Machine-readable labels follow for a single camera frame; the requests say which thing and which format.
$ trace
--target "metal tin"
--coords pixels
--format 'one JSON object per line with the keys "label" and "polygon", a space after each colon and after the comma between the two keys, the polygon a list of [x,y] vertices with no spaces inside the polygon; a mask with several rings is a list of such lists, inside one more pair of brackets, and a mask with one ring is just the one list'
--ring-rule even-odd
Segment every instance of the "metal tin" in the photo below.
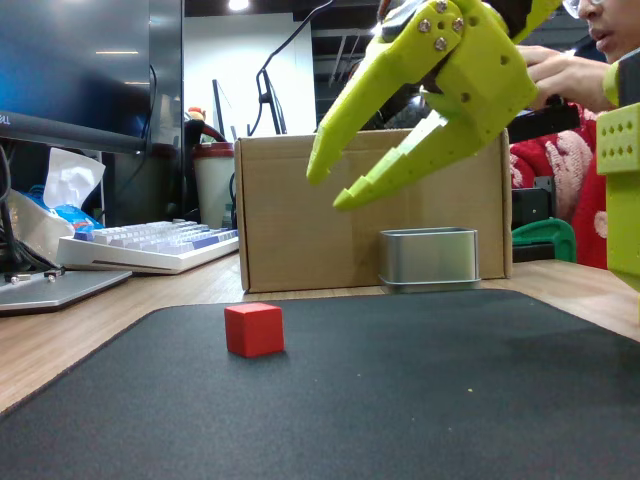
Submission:
{"label": "metal tin", "polygon": [[480,281],[478,232],[465,228],[380,232],[379,276],[394,291],[473,288]]}

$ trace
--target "white keyboard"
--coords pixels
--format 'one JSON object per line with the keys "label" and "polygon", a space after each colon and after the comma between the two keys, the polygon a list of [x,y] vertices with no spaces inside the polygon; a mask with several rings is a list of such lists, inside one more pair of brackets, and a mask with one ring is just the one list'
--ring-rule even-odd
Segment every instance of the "white keyboard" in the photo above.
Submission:
{"label": "white keyboard", "polygon": [[63,237],[57,261],[76,270],[175,275],[238,250],[238,231],[175,220],[76,232]]}

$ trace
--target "cardboard box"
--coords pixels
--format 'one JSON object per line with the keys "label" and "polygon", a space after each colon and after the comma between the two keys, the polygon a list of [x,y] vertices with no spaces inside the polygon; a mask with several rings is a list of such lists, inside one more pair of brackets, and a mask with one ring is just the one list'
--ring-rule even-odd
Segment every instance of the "cardboard box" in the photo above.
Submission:
{"label": "cardboard box", "polygon": [[457,162],[353,212],[338,193],[369,171],[407,130],[361,132],[320,186],[307,182],[314,136],[247,138],[236,144],[242,286],[274,292],[379,285],[382,230],[478,230],[480,275],[511,273],[511,178],[506,135]]}

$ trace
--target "ceiling light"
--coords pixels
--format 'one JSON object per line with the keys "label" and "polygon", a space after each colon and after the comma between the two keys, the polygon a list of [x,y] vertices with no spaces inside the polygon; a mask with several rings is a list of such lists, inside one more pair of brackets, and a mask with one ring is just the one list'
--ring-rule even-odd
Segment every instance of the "ceiling light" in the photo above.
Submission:
{"label": "ceiling light", "polygon": [[96,55],[138,55],[138,52],[136,52],[135,50],[131,50],[131,51],[103,50],[101,52],[96,52]]}
{"label": "ceiling light", "polygon": [[234,12],[239,12],[249,8],[249,0],[229,0],[229,8]]}

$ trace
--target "desk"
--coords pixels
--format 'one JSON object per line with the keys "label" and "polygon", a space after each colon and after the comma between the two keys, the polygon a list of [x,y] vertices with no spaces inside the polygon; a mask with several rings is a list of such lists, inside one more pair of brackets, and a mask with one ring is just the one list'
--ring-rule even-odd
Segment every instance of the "desk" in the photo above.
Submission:
{"label": "desk", "polygon": [[[518,264],[510,289],[640,341],[638,296],[611,273],[558,261]],[[0,319],[0,411],[147,313],[189,304],[380,295],[378,287],[244,295],[231,255],[177,277],[140,277],[57,313]]]}

